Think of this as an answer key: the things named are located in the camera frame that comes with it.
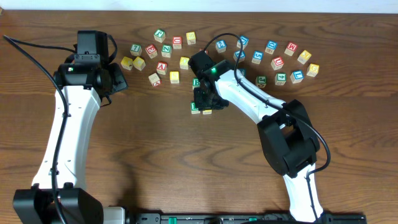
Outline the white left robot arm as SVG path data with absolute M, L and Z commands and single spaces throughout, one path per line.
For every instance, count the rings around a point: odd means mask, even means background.
M 61 64 L 53 75 L 55 115 L 46 152 L 29 189 L 13 207 L 22 223 L 127 223 L 123 207 L 104 207 L 86 192 L 86 155 L 102 98 L 128 88 L 118 64 Z

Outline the yellow O block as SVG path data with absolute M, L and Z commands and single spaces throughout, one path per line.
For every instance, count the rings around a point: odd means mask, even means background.
M 212 114 L 212 110 L 203 110 L 202 113 L 203 115 Z
M 179 62 L 180 68 L 184 69 L 184 70 L 188 70 L 189 69 L 189 64 L 188 64 L 189 60 L 190 59 L 188 57 L 180 57 L 180 62 Z

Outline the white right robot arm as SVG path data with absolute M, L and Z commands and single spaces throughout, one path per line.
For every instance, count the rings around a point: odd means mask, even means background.
M 264 157 L 284 178 L 290 214 L 299 222 L 317 222 L 323 213 L 314 181 L 318 136 L 303 104 L 286 103 L 247 80 L 232 63 L 215 63 L 204 51 L 188 61 L 200 82 L 194 102 L 200 111 L 237 106 L 257 125 Z

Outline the green B wooden block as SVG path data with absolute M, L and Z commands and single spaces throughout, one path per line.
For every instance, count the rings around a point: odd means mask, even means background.
M 194 90 L 195 88 L 199 88 L 200 87 L 200 81 L 198 78 L 193 78 L 192 81 L 192 89 Z

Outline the blue T wooden block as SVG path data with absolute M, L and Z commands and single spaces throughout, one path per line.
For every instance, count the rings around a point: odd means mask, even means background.
M 246 77 L 246 69 L 239 68 L 239 71 L 241 72 L 242 76 Z

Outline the green R wooden block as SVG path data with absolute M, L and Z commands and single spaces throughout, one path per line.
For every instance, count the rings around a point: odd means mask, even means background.
M 200 110 L 196 107 L 194 102 L 190 103 L 191 114 L 200 114 Z

